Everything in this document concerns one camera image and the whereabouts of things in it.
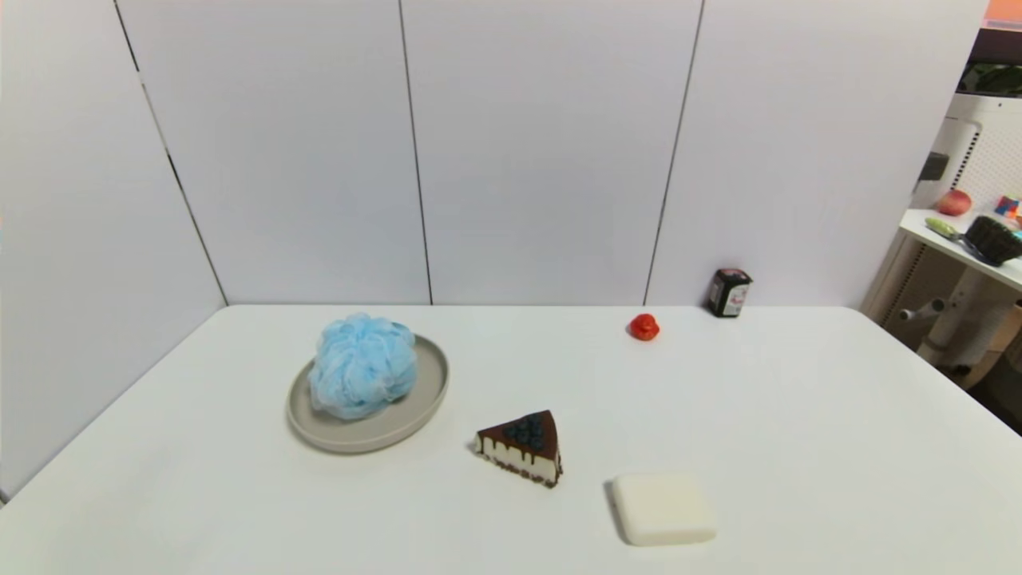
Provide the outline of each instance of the green brush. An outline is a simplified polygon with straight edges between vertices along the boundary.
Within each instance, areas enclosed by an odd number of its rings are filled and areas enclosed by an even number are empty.
[[[962,237],[962,234],[955,229],[955,226],[938,218],[926,218],[926,227],[951,241],[958,241]]]

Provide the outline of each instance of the white table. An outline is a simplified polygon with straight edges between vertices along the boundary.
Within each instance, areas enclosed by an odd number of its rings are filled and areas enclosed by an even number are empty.
[[[856,313],[370,307],[438,343],[418,434],[336,457],[284,400],[318,331],[359,308],[231,307],[0,511],[0,573],[1017,573],[1022,440]],[[553,490],[469,452],[553,411]],[[632,547],[608,480],[691,471],[719,534]]]
[[[940,358],[946,350],[951,338],[958,331],[962,321],[969,314],[970,305],[975,297],[982,291],[982,282],[985,278],[992,278],[1006,285],[1014,287],[1017,291],[1022,291],[1022,259],[1014,258],[1005,261],[1000,267],[986,265],[957,241],[949,241],[941,237],[937,232],[926,227],[927,218],[937,218],[951,225],[960,233],[965,233],[972,225],[979,213],[970,211],[964,215],[951,217],[940,213],[934,209],[909,209],[901,217],[900,229],[915,239],[924,244],[937,249],[943,253],[965,263],[965,271],[955,285],[955,290],[948,298],[948,306],[934,323],[930,333],[919,346],[918,353],[927,362],[939,365]]]

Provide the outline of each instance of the orange object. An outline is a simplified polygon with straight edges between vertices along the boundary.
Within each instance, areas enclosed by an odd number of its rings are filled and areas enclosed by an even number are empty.
[[[656,325],[656,319],[648,314],[640,314],[629,325],[632,337],[637,340],[648,342],[660,333],[660,327]]]

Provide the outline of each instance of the gray plate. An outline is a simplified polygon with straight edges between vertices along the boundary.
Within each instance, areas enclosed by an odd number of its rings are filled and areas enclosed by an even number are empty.
[[[309,390],[310,362],[298,373],[287,398],[287,419],[306,441],[336,453],[364,453],[389,447],[419,431],[433,417],[447,393],[447,357],[436,344],[415,336],[419,376],[408,395],[382,412],[356,422],[342,422],[313,410]]]

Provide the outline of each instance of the cake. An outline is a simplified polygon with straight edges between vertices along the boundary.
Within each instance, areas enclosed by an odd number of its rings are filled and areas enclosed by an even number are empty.
[[[547,487],[563,474],[557,426],[549,412],[530,414],[475,434],[475,452],[501,469]]]

